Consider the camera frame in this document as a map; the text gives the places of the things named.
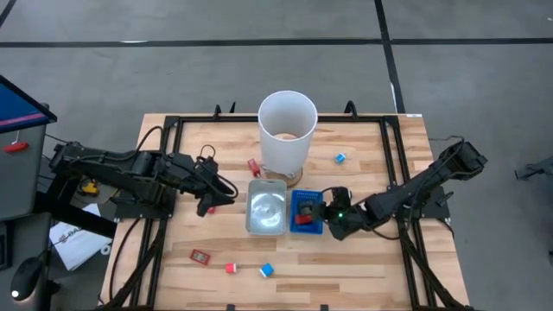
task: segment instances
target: white plastic cup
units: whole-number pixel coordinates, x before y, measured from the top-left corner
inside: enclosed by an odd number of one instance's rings
[[[294,91],[269,95],[257,113],[264,166],[275,173],[293,175],[308,157],[317,126],[317,109],[307,96]],[[291,134],[295,139],[281,139]]]

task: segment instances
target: monitor screen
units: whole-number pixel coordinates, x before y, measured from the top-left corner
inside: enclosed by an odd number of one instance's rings
[[[0,133],[55,122],[43,105],[0,76]]]

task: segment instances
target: metal bowl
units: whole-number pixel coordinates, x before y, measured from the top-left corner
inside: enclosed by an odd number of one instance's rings
[[[245,228],[251,234],[280,235],[286,230],[286,183],[253,180],[248,186]]]

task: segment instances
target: pink cube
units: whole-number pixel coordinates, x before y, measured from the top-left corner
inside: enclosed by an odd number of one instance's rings
[[[232,274],[236,273],[236,264],[235,263],[227,263],[225,267],[226,273]]]

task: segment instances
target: blue plastic tray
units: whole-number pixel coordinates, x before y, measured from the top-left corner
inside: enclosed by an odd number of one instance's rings
[[[315,204],[321,203],[322,193],[309,190],[292,190],[292,200],[290,202],[290,232],[322,234],[322,220],[313,221],[308,225],[296,225],[294,218],[298,214],[300,202],[303,201],[313,201]]]

